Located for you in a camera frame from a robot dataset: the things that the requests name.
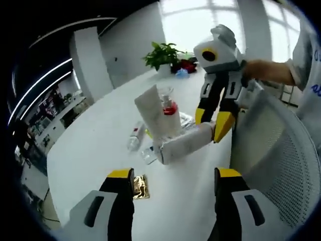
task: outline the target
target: sleeve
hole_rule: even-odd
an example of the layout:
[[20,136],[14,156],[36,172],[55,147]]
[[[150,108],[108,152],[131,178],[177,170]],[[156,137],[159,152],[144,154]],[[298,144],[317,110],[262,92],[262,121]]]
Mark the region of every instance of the sleeve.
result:
[[300,23],[300,35],[293,51],[293,58],[286,62],[295,84],[300,90],[304,90],[310,75],[312,64],[312,46],[304,25]]

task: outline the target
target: pillar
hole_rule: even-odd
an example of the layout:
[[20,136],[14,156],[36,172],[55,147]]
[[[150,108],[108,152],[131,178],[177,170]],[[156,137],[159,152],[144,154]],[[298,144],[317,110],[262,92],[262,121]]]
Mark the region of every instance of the pillar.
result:
[[101,52],[97,27],[75,31],[69,50],[80,88],[90,104],[114,89]]

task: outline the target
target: window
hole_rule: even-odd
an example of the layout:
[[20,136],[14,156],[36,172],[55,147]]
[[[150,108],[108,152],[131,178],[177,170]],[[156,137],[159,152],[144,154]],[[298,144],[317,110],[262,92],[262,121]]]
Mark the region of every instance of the window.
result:
[[163,29],[167,43],[192,52],[201,41],[211,37],[218,24],[230,28],[241,53],[245,51],[243,25],[236,0],[161,0]]
[[280,4],[263,0],[269,18],[272,60],[285,62],[292,57],[300,32],[299,18]]

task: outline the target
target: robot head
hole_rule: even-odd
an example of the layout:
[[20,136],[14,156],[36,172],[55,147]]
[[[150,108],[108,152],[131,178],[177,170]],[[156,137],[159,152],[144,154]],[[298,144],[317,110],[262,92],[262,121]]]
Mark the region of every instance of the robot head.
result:
[[207,73],[240,69],[243,57],[236,47],[234,33],[220,24],[211,29],[213,40],[201,42],[194,48],[200,66]]

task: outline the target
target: robot eye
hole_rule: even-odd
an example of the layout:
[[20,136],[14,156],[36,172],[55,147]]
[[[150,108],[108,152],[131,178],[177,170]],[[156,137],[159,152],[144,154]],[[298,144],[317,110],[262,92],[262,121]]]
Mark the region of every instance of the robot eye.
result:
[[216,59],[216,54],[211,49],[205,49],[202,52],[202,56],[205,60],[213,62]]

